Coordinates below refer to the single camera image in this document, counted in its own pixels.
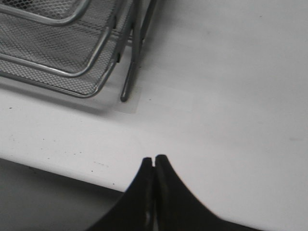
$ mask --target white desk surface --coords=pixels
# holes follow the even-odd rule
[[[222,218],[308,230],[308,1],[160,1],[120,103],[127,64],[88,100],[2,79],[0,157],[123,191],[167,154]]]

